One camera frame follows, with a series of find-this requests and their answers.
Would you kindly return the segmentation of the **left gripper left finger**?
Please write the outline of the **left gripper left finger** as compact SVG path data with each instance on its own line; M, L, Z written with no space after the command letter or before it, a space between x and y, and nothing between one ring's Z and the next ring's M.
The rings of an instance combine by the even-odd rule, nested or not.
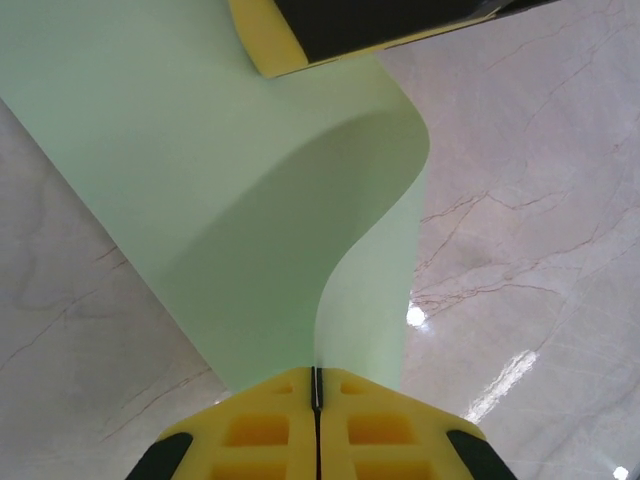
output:
M129 479L315 479L315 373L294 368L165 429Z

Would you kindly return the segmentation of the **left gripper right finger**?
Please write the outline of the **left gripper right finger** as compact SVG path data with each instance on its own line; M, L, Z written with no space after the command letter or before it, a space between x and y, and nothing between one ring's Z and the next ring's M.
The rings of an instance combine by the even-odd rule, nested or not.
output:
M513 479L473 423L337 368L316 369L318 479Z

